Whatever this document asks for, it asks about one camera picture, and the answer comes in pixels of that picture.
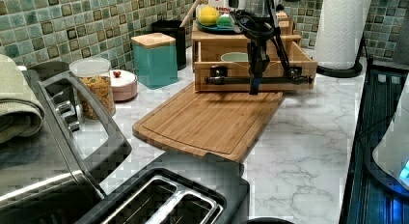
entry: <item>paper towel roll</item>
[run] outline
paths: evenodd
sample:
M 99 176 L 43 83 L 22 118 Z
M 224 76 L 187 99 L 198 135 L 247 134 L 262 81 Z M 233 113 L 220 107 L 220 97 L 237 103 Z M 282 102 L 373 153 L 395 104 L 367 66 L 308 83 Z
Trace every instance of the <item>paper towel roll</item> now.
M 332 70 L 355 64 L 371 0 L 324 0 L 315 41 L 315 60 Z

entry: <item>blue light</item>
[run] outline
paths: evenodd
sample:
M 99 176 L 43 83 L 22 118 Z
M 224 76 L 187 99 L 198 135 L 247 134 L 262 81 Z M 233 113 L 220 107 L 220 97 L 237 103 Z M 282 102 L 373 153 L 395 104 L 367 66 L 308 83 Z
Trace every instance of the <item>blue light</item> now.
M 400 172 L 399 177 L 402 179 L 406 179 L 409 176 L 409 168 L 405 167 L 402 172 Z

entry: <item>green mosaic tile backsplash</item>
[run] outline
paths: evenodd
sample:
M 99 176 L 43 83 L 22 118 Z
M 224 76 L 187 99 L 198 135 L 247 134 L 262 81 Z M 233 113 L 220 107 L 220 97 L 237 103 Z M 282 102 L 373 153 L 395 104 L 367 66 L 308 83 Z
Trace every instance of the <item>green mosaic tile backsplash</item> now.
M 314 48 L 323 0 L 285 2 L 285 12 L 296 22 L 296 30 L 302 35 L 302 46 Z M 400 31 L 409 0 L 372 0 L 364 35 L 368 55 L 377 60 L 392 61 L 396 39 Z
M 101 56 L 133 70 L 130 39 L 160 19 L 182 20 L 193 0 L 0 0 L 0 54 L 32 67 Z M 191 25 L 186 26 L 190 46 Z

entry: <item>toaster oven handle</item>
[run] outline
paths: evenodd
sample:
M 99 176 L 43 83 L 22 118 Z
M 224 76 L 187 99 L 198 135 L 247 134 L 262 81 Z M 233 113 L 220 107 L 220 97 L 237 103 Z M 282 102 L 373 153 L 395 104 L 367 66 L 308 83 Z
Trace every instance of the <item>toaster oven handle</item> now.
M 64 71 L 43 82 L 39 82 L 39 84 L 41 87 L 46 88 L 52 84 L 58 82 L 66 83 L 67 81 L 89 102 L 108 134 L 106 142 L 84 159 L 79 156 L 77 151 L 72 149 L 72 151 L 75 152 L 77 161 L 83 163 L 85 170 L 88 171 L 97 182 L 102 182 L 130 154 L 131 146 L 103 104 L 72 72 Z M 72 134 L 67 129 L 62 128 L 62 130 L 68 140 L 73 139 Z

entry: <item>dish towel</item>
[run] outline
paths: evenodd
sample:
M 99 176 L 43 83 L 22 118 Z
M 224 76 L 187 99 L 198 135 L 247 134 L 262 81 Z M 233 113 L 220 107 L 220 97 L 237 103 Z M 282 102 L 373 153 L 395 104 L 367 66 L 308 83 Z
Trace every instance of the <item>dish towel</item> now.
M 41 128 L 44 109 L 15 62 L 0 54 L 0 144 Z

